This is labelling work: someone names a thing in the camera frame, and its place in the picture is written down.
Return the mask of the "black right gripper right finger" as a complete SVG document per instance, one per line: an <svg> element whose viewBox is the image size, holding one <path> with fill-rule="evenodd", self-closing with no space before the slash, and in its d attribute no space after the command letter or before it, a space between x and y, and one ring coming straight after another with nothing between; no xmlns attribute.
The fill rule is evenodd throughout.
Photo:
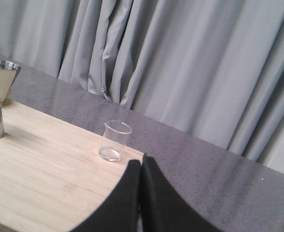
<svg viewBox="0 0 284 232"><path fill-rule="evenodd" d="M153 157L144 156L140 180L145 232L219 232L177 193Z"/></svg>

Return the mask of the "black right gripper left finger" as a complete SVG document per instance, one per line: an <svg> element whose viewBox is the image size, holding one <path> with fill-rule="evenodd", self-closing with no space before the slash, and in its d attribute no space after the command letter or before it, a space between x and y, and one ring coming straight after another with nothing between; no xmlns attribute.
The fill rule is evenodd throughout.
<svg viewBox="0 0 284 232"><path fill-rule="evenodd" d="M104 202L73 232L135 232L138 223L141 163L132 159Z"/></svg>

